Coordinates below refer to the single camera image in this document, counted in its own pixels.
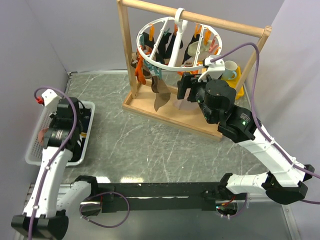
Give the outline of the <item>brown ribbed sock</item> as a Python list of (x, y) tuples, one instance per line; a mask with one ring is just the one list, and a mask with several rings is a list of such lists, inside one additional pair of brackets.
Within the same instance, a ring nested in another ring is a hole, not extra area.
[(156, 75), (152, 76), (151, 90), (155, 93), (154, 110), (157, 112), (161, 107), (169, 102), (171, 98), (171, 91), (165, 81)]

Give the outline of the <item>white round clip hanger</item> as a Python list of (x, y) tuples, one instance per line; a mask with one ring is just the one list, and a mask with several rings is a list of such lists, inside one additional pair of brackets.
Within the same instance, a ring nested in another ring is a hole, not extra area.
[[(202, 64), (204, 63), (204, 59), (209, 56), (218, 56), (223, 47), (223, 42), (221, 36), (218, 32), (211, 26), (196, 23), (195, 30), (191, 39), (194, 35), (199, 34), (198, 42), (191, 44), (191, 50), (188, 53), (194, 57), (193, 63), (189, 66), (182, 64), (185, 50), (189, 44), (189, 41), (186, 46), (183, 44), (183, 36), (185, 31), (187, 30), (188, 21), (179, 19), (183, 9), (179, 8), (175, 17), (162, 17), (156, 20), (153, 20), (146, 24), (142, 29), (138, 32), (136, 36), (136, 52), (132, 55), (131, 64), (134, 69), (137, 66), (137, 54), (139, 53), (143, 57), (143, 69), (149, 69), (150, 71), (156, 71), (158, 69), (167, 70), (170, 72), (191, 72), (196, 74), (200, 72), (202, 69)], [(152, 38), (155, 40), (155, 44), (153, 45), (152, 52), (147, 53), (148, 47), (144, 48), (144, 41), (141, 41), (140, 45), (140, 37), (143, 36), (143, 32), (149, 34), (149, 40)], [(158, 49), (158, 45), (163, 35), (167, 32), (176, 33), (176, 38), (173, 45), (173, 50), (171, 54), (171, 58), (165, 61), (165, 64), (157, 62), (153, 60), (155, 56), (156, 50)]]

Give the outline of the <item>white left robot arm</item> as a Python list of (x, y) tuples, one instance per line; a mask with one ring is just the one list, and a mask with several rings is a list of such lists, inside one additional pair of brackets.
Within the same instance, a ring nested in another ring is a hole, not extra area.
[(67, 194), (58, 199), (68, 162), (78, 161), (83, 151), (82, 113), (75, 97), (62, 98), (56, 105), (44, 134), (40, 170), (23, 213), (15, 215), (11, 227), (28, 239), (61, 240), (67, 233), (69, 215), (82, 200), (94, 201), (99, 195), (97, 179), (81, 175)]

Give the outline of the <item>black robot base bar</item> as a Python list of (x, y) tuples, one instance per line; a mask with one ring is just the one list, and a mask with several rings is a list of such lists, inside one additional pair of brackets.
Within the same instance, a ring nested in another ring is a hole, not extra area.
[(234, 194), (218, 182), (95, 183), (87, 199), (99, 201), (102, 213), (118, 211), (194, 210), (215, 211), (216, 204)]

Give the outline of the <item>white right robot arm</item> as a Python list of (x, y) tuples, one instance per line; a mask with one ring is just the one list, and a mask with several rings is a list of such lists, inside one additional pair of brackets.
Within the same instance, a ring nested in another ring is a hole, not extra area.
[(236, 90), (224, 80), (206, 77), (199, 81), (198, 74), (185, 72), (177, 82), (177, 98), (197, 103), (206, 122), (217, 124), (217, 130), (226, 138), (247, 149), (267, 169), (256, 175), (226, 173), (219, 182), (218, 192), (223, 199), (239, 194), (261, 194), (276, 203), (289, 205), (304, 201), (312, 178), (310, 164), (298, 164), (277, 143), (261, 133), (264, 126), (255, 122), (252, 112), (235, 105)]

